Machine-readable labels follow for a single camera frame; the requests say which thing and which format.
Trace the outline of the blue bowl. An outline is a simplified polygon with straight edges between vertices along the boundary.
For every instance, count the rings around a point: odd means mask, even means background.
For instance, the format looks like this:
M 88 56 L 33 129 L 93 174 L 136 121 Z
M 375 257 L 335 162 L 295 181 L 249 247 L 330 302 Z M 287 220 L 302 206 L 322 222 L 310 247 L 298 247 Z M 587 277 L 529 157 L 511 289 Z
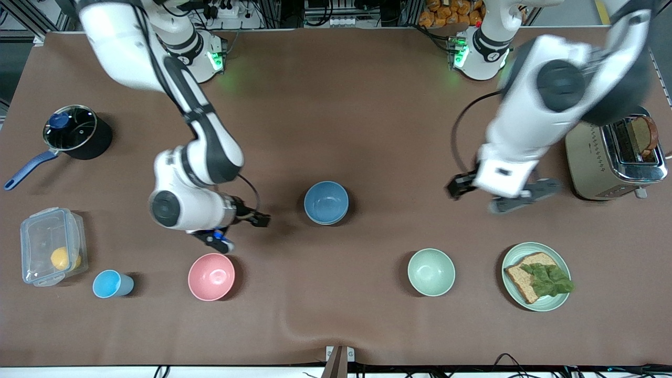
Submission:
M 304 212 L 317 215 L 340 215 L 350 208 L 350 196 L 341 184 L 322 181 L 310 187 L 304 196 Z

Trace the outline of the pink bowl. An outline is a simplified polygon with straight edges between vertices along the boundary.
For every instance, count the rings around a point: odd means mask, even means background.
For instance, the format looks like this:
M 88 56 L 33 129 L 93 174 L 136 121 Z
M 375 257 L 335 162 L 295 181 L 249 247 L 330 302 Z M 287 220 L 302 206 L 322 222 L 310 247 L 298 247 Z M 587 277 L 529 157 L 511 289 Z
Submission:
M 194 261 L 187 275 L 187 284 L 195 298 L 201 301 L 218 301 L 230 292 L 235 277 L 235 268 L 230 258 L 211 253 Z

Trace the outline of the brown bread slice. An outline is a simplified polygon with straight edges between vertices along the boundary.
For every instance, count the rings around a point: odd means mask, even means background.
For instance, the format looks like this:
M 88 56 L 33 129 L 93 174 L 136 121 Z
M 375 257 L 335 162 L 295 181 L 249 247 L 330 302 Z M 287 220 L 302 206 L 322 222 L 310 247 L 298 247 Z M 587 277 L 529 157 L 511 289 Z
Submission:
M 541 264 L 543 266 L 557 266 L 558 264 L 550 256 L 543 252 L 536 252 L 525 258 L 522 258 L 518 263 L 505 269 L 507 277 L 509 277 L 516 288 L 523 296 L 527 304 L 533 304 L 540 296 L 536 294 L 532 287 L 533 274 L 526 272 L 521 266 L 523 264 Z

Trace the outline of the silver toaster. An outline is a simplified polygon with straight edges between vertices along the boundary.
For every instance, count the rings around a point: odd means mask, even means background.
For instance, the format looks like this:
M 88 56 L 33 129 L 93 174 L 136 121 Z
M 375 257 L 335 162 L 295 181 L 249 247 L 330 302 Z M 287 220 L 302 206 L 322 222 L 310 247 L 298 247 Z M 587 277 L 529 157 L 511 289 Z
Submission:
M 669 170 L 659 139 L 648 157 L 641 157 L 636 149 L 631 122 L 641 115 L 651 117 L 638 106 L 632 114 L 604 126 L 581 122 L 565 136 L 576 196 L 610 201 L 633 193 L 644 199 L 646 187 L 667 177 Z

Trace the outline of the green lettuce leaf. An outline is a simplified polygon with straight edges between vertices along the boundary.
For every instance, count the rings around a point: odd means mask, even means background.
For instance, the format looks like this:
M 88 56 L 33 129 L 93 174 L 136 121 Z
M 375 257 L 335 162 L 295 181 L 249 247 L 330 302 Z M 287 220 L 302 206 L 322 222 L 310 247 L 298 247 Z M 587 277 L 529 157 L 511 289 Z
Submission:
M 574 282 L 555 264 L 522 264 L 521 270 L 531 275 L 530 285 L 538 297 L 555 297 L 574 290 Z

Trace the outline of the green plate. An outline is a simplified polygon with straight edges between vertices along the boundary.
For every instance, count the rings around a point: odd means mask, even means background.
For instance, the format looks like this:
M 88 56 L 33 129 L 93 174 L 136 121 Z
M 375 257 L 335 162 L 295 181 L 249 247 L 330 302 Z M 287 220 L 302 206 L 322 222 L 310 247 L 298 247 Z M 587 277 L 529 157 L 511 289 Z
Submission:
M 507 268 L 513 267 L 516 264 L 519 264 L 523 261 L 524 258 L 532 256 L 538 252 L 542 252 L 549 256 L 550 260 L 553 263 L 557 264 L 562 272 L 567 274 L 571 278 L 571 273 L 564 259 L 551 247 L 545 246 L 541 243 L 536 242 L 524 242 L 516 244 L 509 248 L 509 250 L 504 254 L 501 264 L 501 276 L 502 283 L 506 288 L 507 294 L 511 299 L 516 302 L 519 306 L 523 306 L 527 310 L 537 311 L 537 312 L 548 312 L 555 310 L 562 306 L 564 302 L 568 299 L 568 293 L 558 294 L 554 297 L 552 296 L 542 296 L 535 303 L 528 303 L 524 298 L 522 292 L 518 289 L 514 283 L 513 278 L 507 273 Z

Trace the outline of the blue cup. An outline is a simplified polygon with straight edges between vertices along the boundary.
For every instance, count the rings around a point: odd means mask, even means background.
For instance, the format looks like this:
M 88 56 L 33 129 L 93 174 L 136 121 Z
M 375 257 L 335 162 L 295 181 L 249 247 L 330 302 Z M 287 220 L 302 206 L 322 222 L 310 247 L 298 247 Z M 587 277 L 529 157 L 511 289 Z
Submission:
M 94 295 L 101 299 L 122 297 L 130 294 L 133 289 L 133 278 L 115 270 L 104 270 L 99 273 L 92 284 Z

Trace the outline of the orange snack bag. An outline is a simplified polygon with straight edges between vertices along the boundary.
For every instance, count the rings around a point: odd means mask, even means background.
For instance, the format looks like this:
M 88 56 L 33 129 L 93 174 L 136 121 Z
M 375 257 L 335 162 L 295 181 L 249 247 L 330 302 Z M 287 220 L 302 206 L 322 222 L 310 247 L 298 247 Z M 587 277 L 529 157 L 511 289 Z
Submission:
M 483 0 L 425 0 L 417 23 L 425 28 L 458 23 L 480 26 L 485 14 Z

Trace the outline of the brown toast slice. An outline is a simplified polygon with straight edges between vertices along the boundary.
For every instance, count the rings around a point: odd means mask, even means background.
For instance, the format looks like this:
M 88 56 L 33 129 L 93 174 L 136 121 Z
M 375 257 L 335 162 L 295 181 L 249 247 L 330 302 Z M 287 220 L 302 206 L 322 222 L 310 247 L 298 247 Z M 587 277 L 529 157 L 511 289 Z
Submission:
M 653 118 L 646 115 L 634 118 L 631 129 L 639 155 L 648 157 L 658 146 L 658 129 Z

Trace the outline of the glass lid with blue knob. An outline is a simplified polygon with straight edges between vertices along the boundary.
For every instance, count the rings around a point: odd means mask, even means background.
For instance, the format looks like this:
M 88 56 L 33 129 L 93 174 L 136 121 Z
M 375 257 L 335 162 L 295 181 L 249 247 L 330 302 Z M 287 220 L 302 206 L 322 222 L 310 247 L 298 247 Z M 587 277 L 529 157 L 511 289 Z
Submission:
M 90 108 L 65 106 L 55 111 L 44 124 L 43 140 L 53 149 L 76 149 L 91 138 L 97 123 L 98 118 Z

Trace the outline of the yellow lemon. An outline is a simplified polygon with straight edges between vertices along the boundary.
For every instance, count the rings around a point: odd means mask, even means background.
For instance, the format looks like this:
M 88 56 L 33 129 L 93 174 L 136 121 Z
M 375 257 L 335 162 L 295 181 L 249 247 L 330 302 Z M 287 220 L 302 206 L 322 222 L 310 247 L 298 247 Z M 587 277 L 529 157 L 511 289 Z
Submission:
M 52 252 L 50 261 L 55 270 L 70 272 L 81 266 L 82 258 L 79 254 L 73 257 L 67 247 L 58 247 Z

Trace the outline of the white power strip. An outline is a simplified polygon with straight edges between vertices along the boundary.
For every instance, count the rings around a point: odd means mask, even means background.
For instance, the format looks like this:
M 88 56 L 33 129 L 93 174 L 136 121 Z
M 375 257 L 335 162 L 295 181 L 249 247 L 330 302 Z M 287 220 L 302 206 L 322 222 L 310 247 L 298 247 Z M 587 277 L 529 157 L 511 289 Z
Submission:
M 241 13 L 240 0 L 200 0 L 206 20 L 237 19 Z

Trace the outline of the clear plastic lidded container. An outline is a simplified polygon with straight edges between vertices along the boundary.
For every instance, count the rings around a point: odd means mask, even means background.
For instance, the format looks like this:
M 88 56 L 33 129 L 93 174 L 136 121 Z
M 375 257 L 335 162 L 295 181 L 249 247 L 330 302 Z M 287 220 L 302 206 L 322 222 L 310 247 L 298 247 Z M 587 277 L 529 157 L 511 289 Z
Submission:
M 20 240 L 22 276 L 26 284 L 54 286 L 88 268 L 83 218 L 67 208 L 48 208 L 28 217 L 20 226 Z M 58 247 L 67 247 L 73 257 L 79 254 L 81 266 L 70 272 L 55 270 L 50 257 Z

